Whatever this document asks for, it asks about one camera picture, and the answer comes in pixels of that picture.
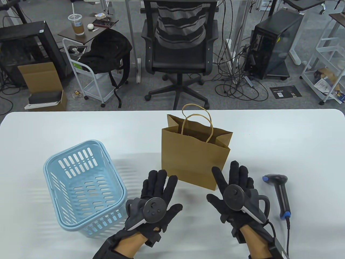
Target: backpack strap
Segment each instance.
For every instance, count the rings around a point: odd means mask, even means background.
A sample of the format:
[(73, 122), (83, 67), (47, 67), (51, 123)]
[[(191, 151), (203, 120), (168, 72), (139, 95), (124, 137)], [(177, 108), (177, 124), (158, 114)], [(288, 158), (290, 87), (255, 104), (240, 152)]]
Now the backpack strap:
[(124, 72), (122, 74), (122, 78), (121, 78), (121, 81), (119, 84), (116, 84), (115, 79), (113, 78), (113, 76), (111, 74), (111, 71), (109, 71), (109, 77), (110, 77), (111, 84), (113, 87), (115, 87), (114, 88), (114, 95), (119, 100), (119, 106), (118, 106), (119, 109), (122, 106), (122, 101), (121, 101), (120, 97), (117, 95), (116, 90), (119, 89), (120, 86), (123, 85), (128, 79), (129, 71), (130, 71), (130, 52), (128, 52), (126, 55), (124, 55), (122, 57), (122, 62), (123, 62), (123, 65), (121, 67), (119, 67), (119, 70), (123, 69)]

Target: chair base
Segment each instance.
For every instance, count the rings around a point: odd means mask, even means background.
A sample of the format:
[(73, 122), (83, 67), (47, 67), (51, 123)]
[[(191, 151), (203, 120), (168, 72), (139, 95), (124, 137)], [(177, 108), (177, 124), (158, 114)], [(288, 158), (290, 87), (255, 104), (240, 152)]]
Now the chair base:
[(188, 87), (194, 83), (198, 83), (200, 85), (203, 85), (205, 83), (205, 81), (201, 79), (201, 76), (198, 76), (196, 78), (192, 78), (190, 80), (183, 81), (182, 80), (182, 74), (177, 74), (177, 80), (175, 78), (173, 78), (172, 76), (165, 74), (162, 77), (162, 79), (163, 79), (163, 81), (170, 80), (172, 82), (172, 85), (169, 85), (169, 86), (166, 86), (166, 87), (154, 90), (154, 91), (150, 91), (148, 93), (148, 95), (145, 95), (146, 101), (150, 101), (152, 95), (175, 91), (176, 95), (175, 95), (175, 102), (174, 102), (173, 110), (177, 109), (177, 104), (178, 104), (178, 101), (180, 99), (180, 94), (182, 92), (187, 93), (187, 94), (205, 102), (205, 104), (204, 104), (205, 109), (210, 108), (210, 104), (208, 103), (208, 99), (206, 97), (202, 96), (201, 94), (198, 94), (197, 92), (195, 92), (194, 90), (192, 90)]

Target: paper bag handle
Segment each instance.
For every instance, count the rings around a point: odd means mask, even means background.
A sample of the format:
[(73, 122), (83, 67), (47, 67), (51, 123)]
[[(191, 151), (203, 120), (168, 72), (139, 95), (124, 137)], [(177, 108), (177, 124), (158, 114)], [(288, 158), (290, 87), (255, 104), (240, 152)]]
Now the paper bag handle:
[(202, 115), (202, 114), (193, 113), (193, 114), (189, 115), (188, 117), (186, 117), (185, 120), (184, 120), (183, 123), (182, 123), (181, 135), (183, 135), (183, 130), (184, 130), (184, 128), (185, 128), (185, 123), (186, 123), (186, 121), (188, 120), (188, 118), (190, 118), (190, 117), (192, 117), (192, 116), (201, 116), (201, 117), (204, 117), (204, 118), (207, 119), (208, 122), (210, 123), (210, 125), (211, 125), (211, 135), (210, 135), (210, 136), (208, 137), (208, 139), (206, 140), (206, 143), (209, 142), (210, 139), (211, 139), (211, 137), (213, 136), (213, 124), (212, 124), (212, 122), (211, 122), (210, 119), (208, 119), (207, 117), (205, 117), (205, 116)]
[(201, 107), (201, 106), (199, 106), (199, 105), (197, 105), (197, 104), (194, 104), (194, 103), (189, 103), (189, 104), (186, 104), (185, 106), (183, 106), (183, 108), (182, 108), (182, 114), (183, 114), (183, 116), (184, 116), (185, 118), (187, 118), (187, 116), (184, 114), (184, 110), (185, 110), (185, 108), (186, 108), (187, 106), (196, 106), (196, 107), (199, 107), (200, 109), (206, 111), (207, 114), (208, 114), (208, 116), (209, 116), (209, 118), (210, 118), (210, 121), (212, 122), (212, 118), (211, 118), (210, 113), (209, 113), (205, 108), (203, 108), (203, 107)]

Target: smartphone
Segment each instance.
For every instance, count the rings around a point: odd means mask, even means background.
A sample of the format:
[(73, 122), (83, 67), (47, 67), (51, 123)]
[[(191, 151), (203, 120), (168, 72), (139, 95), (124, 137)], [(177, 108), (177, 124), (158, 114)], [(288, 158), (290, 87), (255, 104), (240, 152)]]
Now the smartphone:
[(106, 20), (94, 20), (92, 23), (96, 27), (111, 28), (116, 22), (106, 21)]

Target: forearm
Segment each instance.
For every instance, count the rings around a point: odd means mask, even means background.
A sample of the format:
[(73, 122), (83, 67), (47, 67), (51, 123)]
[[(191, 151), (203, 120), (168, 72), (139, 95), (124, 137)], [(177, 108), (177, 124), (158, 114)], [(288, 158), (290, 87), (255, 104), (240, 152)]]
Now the forearm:
[(136, 233), (131, 237), (122, 239), (117, 247), (115, 247), (114, 251), (126, 257), (133, 258), (138, 252), (139, 248), (145, 244), (146, 241), (146, 237), (140, 233)]
[(240, 230), (246, 239), (252, 259), (264, 259), (272, 257), (268, 250), (267, 241), (260, 237), (250, 226), (245, 225)]

